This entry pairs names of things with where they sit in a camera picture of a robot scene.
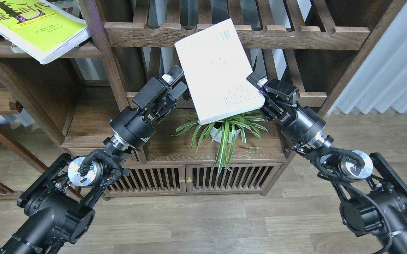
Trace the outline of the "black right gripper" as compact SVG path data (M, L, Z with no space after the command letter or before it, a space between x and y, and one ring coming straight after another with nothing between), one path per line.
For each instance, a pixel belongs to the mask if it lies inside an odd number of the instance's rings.
M267 99L260 108L265 121L276 121L293 147L326 147L326 122L311 108L299 106L297 87L278 79L261 78L254 72L247 81Z

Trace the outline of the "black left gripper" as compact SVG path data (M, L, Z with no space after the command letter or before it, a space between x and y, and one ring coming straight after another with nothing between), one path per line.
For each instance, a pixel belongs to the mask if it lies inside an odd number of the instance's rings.
M110 146L119 151L140 150L156 132L153 123L159 124L187 90L187 85L180 81L183 75L184 71L175 65L160 78L151 78L132 99L137 110L127 107L114 119L110 118L114 132Z

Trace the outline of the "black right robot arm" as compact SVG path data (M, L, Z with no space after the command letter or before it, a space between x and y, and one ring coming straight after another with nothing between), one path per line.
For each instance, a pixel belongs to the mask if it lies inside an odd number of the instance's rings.
M288 151L309 160L334 187L342 223L357 237L374 235L379 254L407 254L407 184L385 158L333 147L323 118L299 105L297 87L256 73L247 80L265 98L259 109L265 121L277 122L291 142Z

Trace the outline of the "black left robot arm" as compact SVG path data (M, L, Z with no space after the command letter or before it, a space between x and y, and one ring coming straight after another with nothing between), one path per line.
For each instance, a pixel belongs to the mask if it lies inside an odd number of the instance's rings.
M62 154L17 200L28 219L0 248L0 254L56 254L81 238L95 217L93 207L104 191L128 175L123 162L154 135L187 86L174 66L151 78L127 107L111 120L113 136L86 156Z

